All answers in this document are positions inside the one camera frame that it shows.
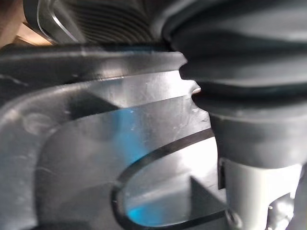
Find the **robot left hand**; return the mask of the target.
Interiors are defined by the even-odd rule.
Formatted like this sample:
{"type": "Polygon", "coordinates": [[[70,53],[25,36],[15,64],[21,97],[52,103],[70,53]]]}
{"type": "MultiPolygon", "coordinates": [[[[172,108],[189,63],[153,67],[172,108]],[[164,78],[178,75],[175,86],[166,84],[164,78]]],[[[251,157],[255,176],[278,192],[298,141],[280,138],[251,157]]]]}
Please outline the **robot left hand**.
{"type": "Polygon", "coordinates": [[[236,230],[303,230],[307,191],[304,0],[25,0],[27,22],[58,44],[163,45],[217,141],[219,188],[236,230]]]}

